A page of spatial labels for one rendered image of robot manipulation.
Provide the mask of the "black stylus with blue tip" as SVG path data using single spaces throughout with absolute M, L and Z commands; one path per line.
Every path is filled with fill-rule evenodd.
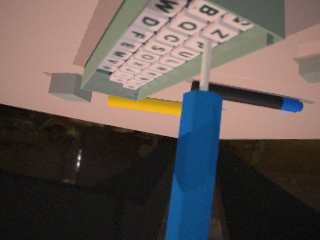
M 291 99 L 281 96 L 275 96 L 265 93 L 253 92 L 248 90 L 241 90 L 236 88 L 225 87 L 218 84 L 209 84 L 209 90 L 216 92 L 223 100 L 240 102 L 245 104 L 252 104 L 268 108 L 275 108 L 285 111 L 302 111 L 304 104 L 297 99 Z M 200 89 L 200 81 L 193 81 L 191 86 L 192 90 Z

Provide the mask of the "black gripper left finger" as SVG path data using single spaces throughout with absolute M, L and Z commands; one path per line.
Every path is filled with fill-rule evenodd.
M 0 240 L 157 240 L 175 154 L 167 142 L 90 187 L 0 170 Z

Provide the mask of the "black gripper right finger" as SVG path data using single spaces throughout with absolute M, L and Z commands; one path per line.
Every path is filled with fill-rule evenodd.
M 216 191 L 223 240 L 320 240 L 320 212 L 231 150 L 219 150 Z

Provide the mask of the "blue stylus with grey tip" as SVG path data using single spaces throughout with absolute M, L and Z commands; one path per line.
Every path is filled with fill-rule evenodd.
M 204 40 L 200 89 L 183 93 L 165 240 L 208 240 L 223 101 L 208 91 L 212 45 Z

